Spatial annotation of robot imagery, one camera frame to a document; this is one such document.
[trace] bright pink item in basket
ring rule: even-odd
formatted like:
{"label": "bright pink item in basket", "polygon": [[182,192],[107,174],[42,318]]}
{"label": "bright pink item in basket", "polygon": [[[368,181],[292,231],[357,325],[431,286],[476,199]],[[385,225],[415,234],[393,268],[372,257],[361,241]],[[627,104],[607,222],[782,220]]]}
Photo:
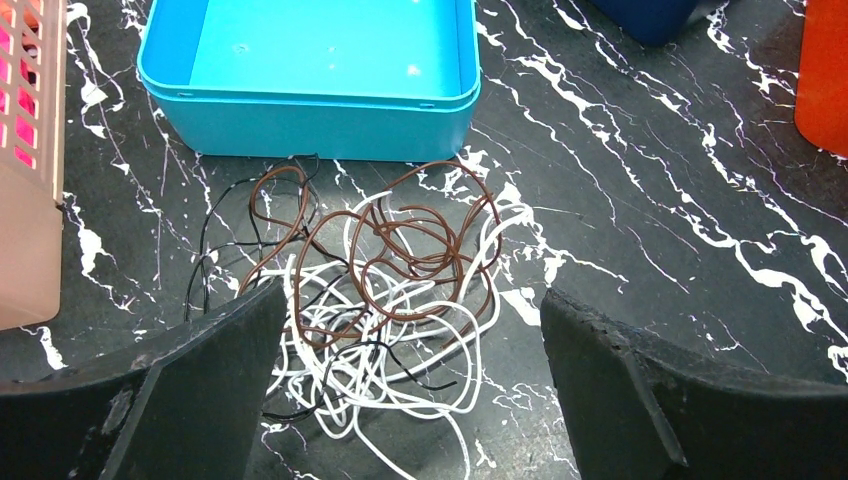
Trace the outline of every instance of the bright pink item in basket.
{"label": "bright pink item in basket", "polygon": [[[0,47],[2,47],[7,52],[10,51],[9,34],[6,33],[2,28],[0,28]],[[4,60],[0,59],[0,78],[6,78],[6,75],[8,74],[8,68],[9,64],[6,63]],[[23,60],[21,60],[21,75],[23,75],[24,78],[29,78],[26,63],[24,63]],[[0,109],[2,109],[4,112],[7,111],[6,98],[8,97],[8,92],[6,93],[7,95],[0,95]],[[21,107],[23,107],[24,110],[26,110],[30,113],[30,115],[35,117],[35,101],[32,99],[32,97],[29,96],[29,93],[27,93],[26,90],[20,89],[18,91],[18,102],[20,102],[20,105]],[[17,118],[17,122],[15,124],[15,131],[19,138],[25,141],[28,145],[34,146],[35,129],[32,127],[32,125],[28,124],[23,118]],[[30,167],[32,166],[32,157],[29,156],[29,154],[27,154],[25,151],[21,150],[20,148],[15,148],[15,155],[20,161],[26,163]]]}

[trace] beige plastic basket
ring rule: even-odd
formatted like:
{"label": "beige plastic basket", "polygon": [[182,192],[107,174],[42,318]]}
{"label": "beige plastic basket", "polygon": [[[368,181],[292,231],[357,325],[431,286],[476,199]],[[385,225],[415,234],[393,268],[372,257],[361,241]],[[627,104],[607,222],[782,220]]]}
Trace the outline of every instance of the beige plastic basket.
{"label": "beige plastic basket", "polygon": [[65,14],[65,0],[0,0],[0,329],[59,310]]}

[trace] table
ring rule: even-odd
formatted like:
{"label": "table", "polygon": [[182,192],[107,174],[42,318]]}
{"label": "table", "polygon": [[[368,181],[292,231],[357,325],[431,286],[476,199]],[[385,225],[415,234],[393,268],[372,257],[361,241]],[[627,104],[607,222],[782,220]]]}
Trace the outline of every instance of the table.
{"label": "table", "polygon": [[[210,201],[272,163],[181,144],[135,69],[149,7],[69,6],[63,306],[46,327],[0,334],[3,379],[180,322]],[[478,407],[458,418],[474,478],[579,478],[538,328],[550,285],[722,361],[848,381],[848,162],[792,122],[802,2],[740,0],[654,50],[583,0],[480,0],[477,13],[484,93],[461,157],[534,219],[507,235],[505,311],[483,345]],[[338,209],[408,168],[326,161],[314,185]],[[446,172],[420,183],[399,194],[464,208],[443,193],[456,187]],[[250,231],[247,195],[224,202],[210,244]],[[243,260],[222,254],[213,303]],[[444,422],[366,428],[420,478],[462,474]],[[261,426],[246,478],[390,476],[360,442],[307,421]]]}

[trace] black marble countertop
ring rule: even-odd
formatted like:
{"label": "black marble countertop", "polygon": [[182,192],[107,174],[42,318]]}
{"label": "black marble countertop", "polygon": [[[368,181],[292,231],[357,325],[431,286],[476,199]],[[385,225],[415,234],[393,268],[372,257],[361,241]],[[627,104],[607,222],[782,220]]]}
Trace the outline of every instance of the black marble countertop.
{"label": "black marble countertop", "polygon": [[[210,202],[271,163],[198,158],[180,142],[136,71],[149,7],[69,7],[62,310],[0,334],[4,379],[180,322]],[[457,418],[475,478],[579,477],[538,328],[550,285],[723,361],[848,381],[848,162],[793,125],[802,1],[738,0],[650,50],[584,0],[480,0],[477,13],[484,93],[461,157],[534,218],[507,235],[485,384]],[[314,185],[332,210],[408,168],[328,160]],[[464,212],[444,172],[419,183],[401,194]],[[248,193],[222,205],[210,243],[249,232]],[[222,254],[216,303],[232,297],[244,260]],[[461,477],[446,423],[399,416],[367,427],[390,458],[420,478]],[[314,421],[260,426],[247,472],[390,476],[360,442],[322,437]]]}

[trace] turquoise bin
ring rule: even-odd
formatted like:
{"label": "turquoise bin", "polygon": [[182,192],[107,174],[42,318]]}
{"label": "turquoise bin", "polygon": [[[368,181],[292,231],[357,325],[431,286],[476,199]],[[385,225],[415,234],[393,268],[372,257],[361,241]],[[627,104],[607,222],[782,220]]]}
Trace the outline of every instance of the turquoise bin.
{"label": "turquoise bin", "polygon": [[142,82],[206,155],[427,162],[463,145],[473,0],[155,0]]}

